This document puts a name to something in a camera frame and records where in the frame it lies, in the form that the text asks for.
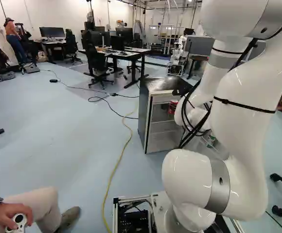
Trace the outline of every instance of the white robotic arm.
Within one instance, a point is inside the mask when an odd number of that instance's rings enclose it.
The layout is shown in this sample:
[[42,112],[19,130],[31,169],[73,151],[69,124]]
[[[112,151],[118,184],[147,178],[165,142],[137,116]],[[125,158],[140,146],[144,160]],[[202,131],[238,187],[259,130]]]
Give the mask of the white robotic arm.
[[[193,106],[213,100],[211,129],[230,157],[210,160],[196,152],[173,150],[164,159],[166,193],[179,222],[192,232],[207,228],[214,213],[239,220],[264,213],[262,145],[282,95],[282,1],[204,0],[201,14],[205,32],[216,41],[200,86],[189,100]],[[269,38],[264,53],[228,72],[250,37]],[[175,115],[179,125],[183,99]]]

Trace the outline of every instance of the white game controller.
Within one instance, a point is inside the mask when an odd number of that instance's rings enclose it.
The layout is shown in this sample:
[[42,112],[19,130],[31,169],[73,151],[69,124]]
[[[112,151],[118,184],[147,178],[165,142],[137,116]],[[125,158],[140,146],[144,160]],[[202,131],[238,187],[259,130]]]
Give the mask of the white game controller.
[[16,230],[12,230],[9,227],[5,228],[6,233],[25,233],[25,227],[28,222],[25,214],[16,214],[12,220],[18,225]]

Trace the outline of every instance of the human arm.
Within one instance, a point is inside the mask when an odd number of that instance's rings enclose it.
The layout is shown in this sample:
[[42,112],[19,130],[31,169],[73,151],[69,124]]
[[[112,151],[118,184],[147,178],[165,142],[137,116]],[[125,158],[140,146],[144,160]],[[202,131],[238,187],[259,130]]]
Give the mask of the human arm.
[[11,220],[15,214],[25,214],[28,219],[28,226],[33,223],[33,214],[29,206],[23,204],[8,204],[0,203],[0,225],[3,227],[9,227],[10,229],[17,229],[17,224]]

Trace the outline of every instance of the shoe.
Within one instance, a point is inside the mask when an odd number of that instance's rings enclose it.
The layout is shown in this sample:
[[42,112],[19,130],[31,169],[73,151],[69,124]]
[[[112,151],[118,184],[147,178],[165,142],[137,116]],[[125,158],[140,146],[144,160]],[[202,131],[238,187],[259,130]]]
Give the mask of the shoe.
[[70,228],[78,220],[80,213],[81,208],[78,206],[72,207],[64,212],[61,217],[61,224],[54,233],[62,233],[66,229]]

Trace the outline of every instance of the blue jeans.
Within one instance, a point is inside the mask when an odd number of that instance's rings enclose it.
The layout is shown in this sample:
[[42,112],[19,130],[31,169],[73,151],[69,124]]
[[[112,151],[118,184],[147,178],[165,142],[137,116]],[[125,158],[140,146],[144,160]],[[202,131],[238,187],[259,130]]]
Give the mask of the blue jeans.
[[17,57],[17,60],[19,63],[27,63],[28,59],[26,57],[26,54],[24,52],[24,49],[19,41],[19,38],[16,35],[7,35],[6,36],[7,41],[13,48],[15,55]]

